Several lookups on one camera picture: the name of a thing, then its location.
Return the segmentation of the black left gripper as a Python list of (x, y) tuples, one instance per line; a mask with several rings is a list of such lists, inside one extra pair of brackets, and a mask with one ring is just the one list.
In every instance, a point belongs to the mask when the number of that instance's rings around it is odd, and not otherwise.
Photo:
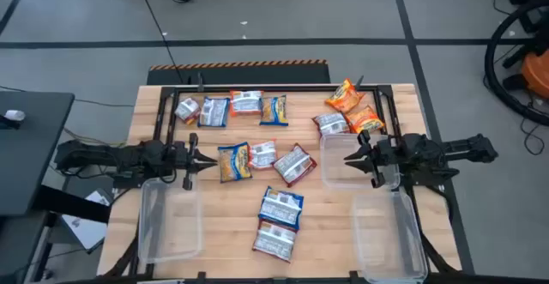
[(172, 146), (174, 148), (173, 164), (177, 170), (185, 170), (183, 179), (183, 188), (191, 190), (196, 174), (204, 169), (217, 165), (217, 160), (202, 154), (197, 148), (198, 135), (190, 133), (189, 146), (185, 146), (185, 142), (175, 141)]

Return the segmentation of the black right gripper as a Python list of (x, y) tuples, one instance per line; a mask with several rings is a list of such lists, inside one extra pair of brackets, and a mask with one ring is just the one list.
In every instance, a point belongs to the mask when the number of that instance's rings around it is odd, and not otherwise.
[(364, 173), (371, 172), (373, 177), (371, 184), (373, 188), (380, 188), (386, 185), (387, 181), (380, 166), (399, 165), (401, 152), (396, 142), (396, 136), (387, 135), (386, 138), (371, 145), (371, 136), (368, 131), (361, 131), (358, 135), (359, 149), (344, 160), (357, 160), (354, 167)]

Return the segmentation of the labelled clear plastic bin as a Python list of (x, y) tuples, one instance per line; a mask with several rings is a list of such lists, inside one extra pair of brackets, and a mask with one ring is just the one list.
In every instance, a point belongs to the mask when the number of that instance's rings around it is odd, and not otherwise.
[(323, 183), (338, 190), (370, 190), (374, 175), (347, 166), (344, 158), (359, 150), (357, 134), (330, 134), (320, 140)]

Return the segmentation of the blue Maruchan ramen pack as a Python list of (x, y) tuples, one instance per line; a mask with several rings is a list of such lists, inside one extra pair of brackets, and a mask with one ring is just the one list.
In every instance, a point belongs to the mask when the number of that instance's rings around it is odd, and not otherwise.
[(198, 126), (226, 127), (230, 99), (205, 97), (198, 119)]
[(218, 147), (221, 183), (252, 178), (248, 167), (250, 146), (242, 142), (233, 146)]
[(268, 186), (262, 197), (258, 218), (298, 231), (304, 199), (301, 195)]
[(260, 125), (288, 126), (287, 96), (263, 97), (260, 99)]

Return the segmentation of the orange Maruchan ramen pack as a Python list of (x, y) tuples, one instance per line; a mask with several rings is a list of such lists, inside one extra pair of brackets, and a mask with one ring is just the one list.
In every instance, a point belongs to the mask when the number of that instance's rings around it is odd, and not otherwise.
[(277, 161), (275, 140), (270, 140), (249, 147), (248, 167), (254, 169), (268, 169)]
[(263, 91), (235, 91), (230, 92), (231, 101), (229, 112), (232, 116), (245, 115), (245, 114), (260, 114), (261, 98)]
[(365, 93), (359, 92), (351, 80), (346, 78), (324, 103), (338, 112), (349, 113), (364, 96)]
[(380, 130), (384, 127), (383, 121), (378, 117), (371, 106), (366, 106), (364, 109), (357, 112), (350, 112), (345, 115), (345, 119), (352, 133), (359, 134), (366, 130), (372, 132)]

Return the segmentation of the black hazard-striped floor mat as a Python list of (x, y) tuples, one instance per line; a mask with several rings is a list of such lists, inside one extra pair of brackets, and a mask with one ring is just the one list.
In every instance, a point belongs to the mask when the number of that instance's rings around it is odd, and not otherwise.
[(293, 59), (153, 65), (147, 84), (197, 85), (199, 77), (206, 85), (330, 83), (325, 59)]

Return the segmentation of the white paper sheets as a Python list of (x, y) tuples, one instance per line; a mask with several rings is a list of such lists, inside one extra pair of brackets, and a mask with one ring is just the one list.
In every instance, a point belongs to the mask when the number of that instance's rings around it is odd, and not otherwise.
[[(93, 191), (85, 199), (106, 206), (110, 206), (112, 202), (112, 197), (103, 189)], [(62, 215), (61, 218), (69, 231), (73, 233), (87, 252), (91, 252), (99, 246), (106, 236), (106, 223), (82, 219), (73, 215)]]

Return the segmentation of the black side table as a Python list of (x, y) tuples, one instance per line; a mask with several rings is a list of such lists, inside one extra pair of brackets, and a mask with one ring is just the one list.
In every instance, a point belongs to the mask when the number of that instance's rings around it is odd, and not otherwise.
[(0, 116), (25, 117), (0, 129), (0, 216), (21, 216), (33, 206), (75, 96), (70, 93), (0, 91)]

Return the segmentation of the orange shop vacuum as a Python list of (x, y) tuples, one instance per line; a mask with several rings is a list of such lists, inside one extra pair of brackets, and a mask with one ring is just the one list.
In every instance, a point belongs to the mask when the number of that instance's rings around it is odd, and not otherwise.
[(529, 53), (522, 62), (522, 75), (528, 90), (549, 99), (549, 50), (540, 56)]

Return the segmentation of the black metal table frame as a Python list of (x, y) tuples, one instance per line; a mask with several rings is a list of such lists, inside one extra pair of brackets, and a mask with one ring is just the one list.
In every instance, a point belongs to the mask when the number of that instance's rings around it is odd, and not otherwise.
[[(419, 99), (413, 84), (392, 87), (401, 131), (426, 133)], [(147, 140), (154, 135), (162, 86), (140, 86), (128, 135), (128, 143)], [(287, 152), (295, 142), (313, 155), (318, 167), (291, 189), (271, 170), (253, 173), (252, 180), (220, 184), (219, 168), (198, 174), (198, 189), (203, 202), (203, 246), (197, 257), (189, 260), (159, 263), (154, 266), (155, 278), (191, 278), (206, 272), (206, 280), (221, 278), (341, 278), (358, 270), (353, 253), (350, 207), (353, 193), (329, 190), (321, 180), (321, 156), (317, 129), (311, 118), (331, 107), (324, 104), (336, 88), (335, 84), (260, 85), (253, 87), (267, 95), (287, 95), (288, 127), (259, 126), (258, 116), (229, 118), (225, 129), (204, 129), (183, 126), (177, 121), (174, 138), (187, 140), (189, 133), (199, 136), (199, 149), (214, 158), (217, 147), (239, 142), (257, 143), (276, 139), (279, 154)], [(256, 237), (258, 210), (262, 193), (271, 185), (305, 196), (293, 260), (286, 263), (251, 249)], [(444, 199), (430, 190), (416, 187), (415, 197), (420, 222), (445, 261), (465, 270), (450, 226)], [(97, 275), (103, 275), (123, 255), (136, 235), (141, 192), (131, 190), (115, 202), (100, 256)]]

